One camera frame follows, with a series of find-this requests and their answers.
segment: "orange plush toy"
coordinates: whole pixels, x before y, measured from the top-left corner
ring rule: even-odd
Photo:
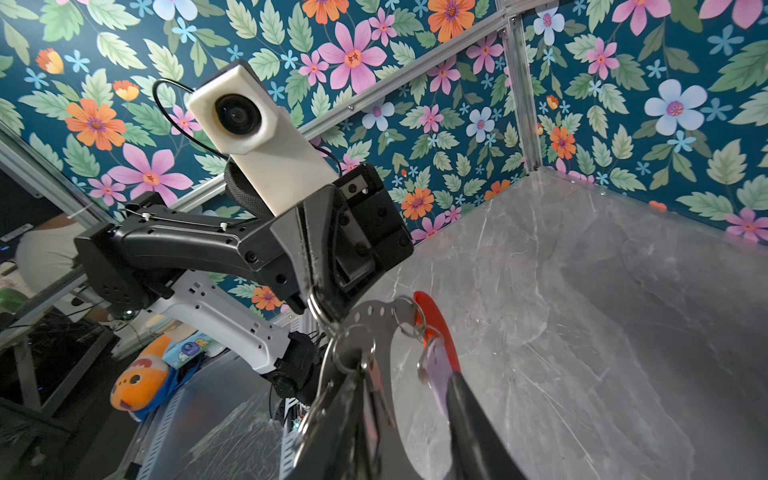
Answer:
[[[163,361],[163,354],[170,343],[168,335],[161,336],[125,369],[112,387],[109,401],[113,407],[136,412],[149,405],[168,377],[170,369]]]

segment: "camera lens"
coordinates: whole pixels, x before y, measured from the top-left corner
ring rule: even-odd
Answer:
[[[261,112],[243,95],[224,95],[216,101],[219,121],[235,135],[248,135],[261,125]]]

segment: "gray table surface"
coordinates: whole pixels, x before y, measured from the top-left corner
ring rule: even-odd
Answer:
[[[540,170],[366,297],[432,295],[531,480],[765,478],[766,249],[675,217]],[[392,343],[395,411],[416,470],[440,479],[449,430],[416,378],[419,354]],[[181,459],[156,478],[276,478],[266,384],[240,363],[190,385]]]

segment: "light blue flower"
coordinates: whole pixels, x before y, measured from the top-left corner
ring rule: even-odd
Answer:
[[[296,62],[299,61],[299,58],[293,56],[293,50],[289,50],[288,55],[284,53],[280,54],[280,60],[286,62],[285,65],[283,65],[283,68],[288,70],[288,68],[296,68]]]
[[[715,55],[718,51],[722,50],[723,53],[730,57],[733,55],[733,48],[731,45],[738,45],[739,43],[742,43],[744,41],[744,37],[733,37],[731,38],[730,35],[733,33],[733,25],[728,25],[727,27],[723,28],[723,36],[718,37],[717,35],[712,35],[707,39],[709,43],[714,43],[715,46],[710,50],[710,55]]]
[[[635,170],[639,171],[640,175],[643,176],[650,173],[649,166],[650,164],[648,162],[637,162],[637,168],[635,168]]]
[[[154,15],[152,11],[152,0],[136,0],[128,4],[131,8],[137,8],[140,17],[144,18],[144,14]]]
[[[678,130],[676,133],[677,139],[670,138],[667,140],[668,145],[674,145],[674,151],[676,154],[680,153],[680,149],[683,149],[685,151],[693,151],[693,148],[690,146],[694,141],[696,141],[696,137],[686,137],[685,132],[682,130]]]
[[[227,51],[231,53],[230,61],[235,61],[243,56],[243,52],[237,47],[237,44],[227,47]]]
[[[597,82],[590,80],[589,88],[587,88],[587,91],[591,93],[593,97],[597,97],[598,94],[603,93],[603,88],[601,87],[602,84],[603,82],[600,80],[598,80]]]
[[[544,61],[547,62],[547,65],[554,61],[554,48],[544,50]]]
[[[64,60],[72,63],[72,71],[74,73],[78,73],[80,70],[84,71],[85,73],[88,73],[88,67],[85,66],[87,63],[91,63],[90,60],[87,58],[81,58],[80,51],[75,50],[72,52],[73,56],[65,55]]]
[[[24,78],[24,81],[27,83],[34,83],[36,89],[40,89],[40,85],[48,86],[48,82],[43,80],[43,78],[47,77],[47,75],[44,72],[40,72],[38,74],[34,73],[31,68],[27,68],[27,73],[29,74],[28,77]]]
[[[489,74],[485,74],[485,79],[480,82],[484,90],[488,90],[493,86],[493,77]]]
[[[584,3],[587,0],[576,0],[576,3],[574,4],[574,12],[578,13],[579,16],[581,16],[581,13],[587,9],[587,6],[584,5]]]
[[[712,105],[711,107],[704,107],[699,109],[701,110],[701,113],[709,114],[707,121],[712,121],[715,119],[715,117],[721,121],[725,121],[727,117],[723,112],[733,110],[733,105],[723,105],[721,107],[719,98],[713,98],[710,104]]]
[[[661,67],[661,60],[656,60],[653,65],[647,65],[645,68],[650,72],[649,77],[661,78],[661,72],[667,71],[667,67]]]
[[[197,31],[196,26],[194,25],[187,26],[187,23],[184,21],[182,17],[177,18],[176,22],[179,24],[179,26],[173,27],[171,31],[173,33],[178,33],[179,35],[181,35],[181,43],[187,43],[187,39],[192,43],[197,41],[195,36],[192,35],[194,32]]]
[[[277,101],[278,98],[282,100],[283,98],[286,97],[285,95],[283,95],[283,92],[286,90],[284,86],[280,85],[278,87],[277,84],[273,81],[270,82],[270,85],[272,85],[272,90],[267,90],[266,92],[272,95],[272,99],[274,101]]]
[[[419,18],[421,18],[428,11],[429,8],[427,8],[427,0],[416,0],[416,6],[413,7],[413,13],[418,13]]]

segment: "floral wallpaper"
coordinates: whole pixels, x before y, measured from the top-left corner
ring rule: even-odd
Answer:
[[[544,162],[768,243],[763,0],[577,0],[524,17]]]
[[[489,0],[0,0],[0,122],[118,219],[223,171],[186,94],[247,59],[298,127],[495,10]],[[413,83],[415,91],[426,84]]]
[[[328,147],[343,172],[374,164],[420,243],[525,176],[507,73],[492,33],[313,143]],[[226,196],[206,203],[204,213],[251,217]],[[211,278],[267,318],[287,309],[267,286]]]

